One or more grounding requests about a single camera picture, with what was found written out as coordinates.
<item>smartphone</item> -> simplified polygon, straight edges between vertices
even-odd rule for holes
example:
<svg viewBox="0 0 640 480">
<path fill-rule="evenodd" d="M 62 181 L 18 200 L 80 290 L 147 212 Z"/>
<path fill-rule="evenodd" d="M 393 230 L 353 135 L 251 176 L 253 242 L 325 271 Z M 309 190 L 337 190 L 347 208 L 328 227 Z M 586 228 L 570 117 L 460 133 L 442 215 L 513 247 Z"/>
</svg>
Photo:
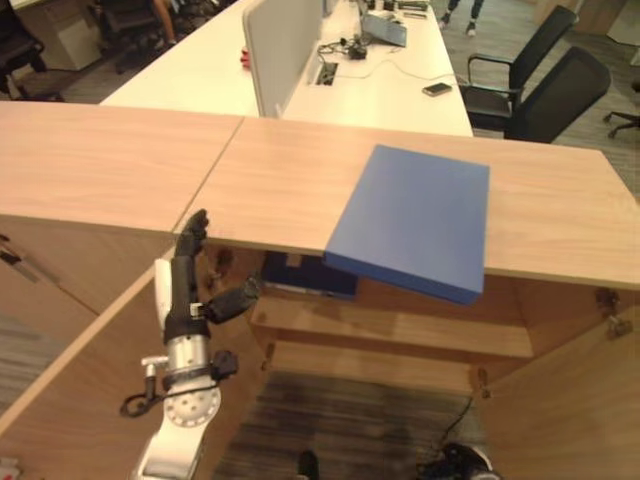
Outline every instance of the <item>smartphone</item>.
<svg viewBox="0 0 640 480">
<path fill-rule="evenodd" d="M 435 83 L 433 85 L 429 85 L 428 87 L 424 87 L 422 89 L 422 93 L 426 93 L 430 97 L 435 97 L 442 93 L 448 92 L 449 90 L 451 90 L 451 85 L 447 85 L 446 83 Z"/>
</svg>

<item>white desk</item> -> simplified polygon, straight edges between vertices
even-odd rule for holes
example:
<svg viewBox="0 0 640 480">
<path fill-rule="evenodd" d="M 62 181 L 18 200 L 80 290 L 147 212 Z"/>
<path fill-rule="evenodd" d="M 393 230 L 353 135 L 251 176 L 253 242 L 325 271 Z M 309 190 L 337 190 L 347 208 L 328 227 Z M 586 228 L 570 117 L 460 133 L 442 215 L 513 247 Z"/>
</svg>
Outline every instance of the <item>white desk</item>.
<svg viewBox="0 0 640 480">
<path fill-rule="evenodd" d="M 407 47 L 371 44 L 366 60 L 349 60 L 345 55 L 325 55 L 338 62 L 332 86 L 309 84 L 303 76 L 283 118 L 386 130 L 472 136 L 462 96 L 457 87 L 438 97 L 428 97 L 423 87 L 455 83 L 453 67 L 431 8 L 427 19 L 406 18 L 396 12 L 407 27 Z M 320 44 L 351 38 L 359 32 L 356 4 L 339 0 L 322 27 Z M 411 73 L 422 80 L 401 72 Z M 366 79 L 341 78 L 341 75 Z"/>
<path fill-rule="evenodd" d="M 242 68 L 238 0 L 154 61 L 102 102 L 121 107 L 258 116 L 251 72 Z"/>
<path fill-rule="evenodd" d="M 239 0 L 233 4 L 102 104 L 257 117 L 251 73 L 240 63 L 245 46 L 242 14 L 252 1 Z M 355 3 L 339 0 L 333 14 L 324 20 L 321 42 L 351 37 L 358 32 L 357 12 Z M 370 45 L 365 61 L 336 60 L 340 62 L 338 75 L 362 76 L 377 66 L 366 80 L 336 78 L 332 87 L 326 87 L 309 85 L 303 75 L 283 118 L 471 136 L 457 89 L 436 98 L 421 93 L 427 84 L 451 83 L 455 79 L 433 11 L 429 10 L 427 20 L 398 15 L 409 30 L 406 49 Z M 310 63 L 315 61 L 315 54 L 312 57 Z M 412 78 L 393 64 L 380 64 L 387 58 L 423 78 L 452 75 L 433 82 Z"/>
</svg>

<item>blue book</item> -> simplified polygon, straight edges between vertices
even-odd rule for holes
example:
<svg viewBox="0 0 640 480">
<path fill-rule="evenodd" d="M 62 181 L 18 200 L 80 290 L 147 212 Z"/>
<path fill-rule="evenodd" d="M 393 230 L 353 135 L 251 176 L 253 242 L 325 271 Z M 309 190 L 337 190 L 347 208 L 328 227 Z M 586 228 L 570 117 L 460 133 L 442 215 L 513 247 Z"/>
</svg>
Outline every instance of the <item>blue book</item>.
<svg viewBox="0 0 640 480">
<path fill-rule="evenodd" d="M 489 168 L 378 145 L 326 265 L 470 304 L 482 293 Z"/>
<path fill-rule="evenodd" d="M 267 252 L 262 280 L 268 287 L 353 300 L 358 277 L 327 267 L 320 257 Z"/>
</svg>

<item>robotic hand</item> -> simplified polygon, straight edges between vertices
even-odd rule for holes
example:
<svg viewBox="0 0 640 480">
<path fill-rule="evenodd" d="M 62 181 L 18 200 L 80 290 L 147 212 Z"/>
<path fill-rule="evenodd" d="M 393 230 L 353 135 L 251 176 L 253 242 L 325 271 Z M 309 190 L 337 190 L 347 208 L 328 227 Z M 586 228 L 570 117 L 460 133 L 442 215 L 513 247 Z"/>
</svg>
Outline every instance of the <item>robotic hand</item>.
<svg viewBox="0 0 640 480">
<path fill-rule="evenodd" d="M 133 480 L 190 479 L 198 463 L 202 437 L 220 408 L 218 384 L 238 370 L 237 357 L 218 351 L 210 359 L 207 322 L 224 323 L 249 309 L 258 299 L 259 282 L 249 277 L 243 286 L 212 300 L 198 301 L 195 257 L 206 238 L 207 212 L 188 221 L 176 242 L 171 261 L 155 262 L 156 307 L 167 355 L 142 359 L 144 393 L 127 397 L 120 413 L 135 418 L 162 402 L 160 429 L 149 440 Z M 164 368 L 162 387 L 156 392 L 157 369 Z"/>
</svg>

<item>desk divider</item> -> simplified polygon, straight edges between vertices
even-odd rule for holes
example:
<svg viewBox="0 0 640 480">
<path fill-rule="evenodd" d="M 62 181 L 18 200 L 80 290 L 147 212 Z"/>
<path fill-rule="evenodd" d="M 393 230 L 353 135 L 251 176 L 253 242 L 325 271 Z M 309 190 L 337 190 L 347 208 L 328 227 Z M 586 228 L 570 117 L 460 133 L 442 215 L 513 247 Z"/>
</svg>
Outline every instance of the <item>desk divider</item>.
<svg viewBox="0 0 640 480">
<path fill-rule="evenodd" d="M 258 0 L 244 12 L 253 86 L 261 117 L 278 118 L 320 37 L 320 0 Z"/>
</svg>

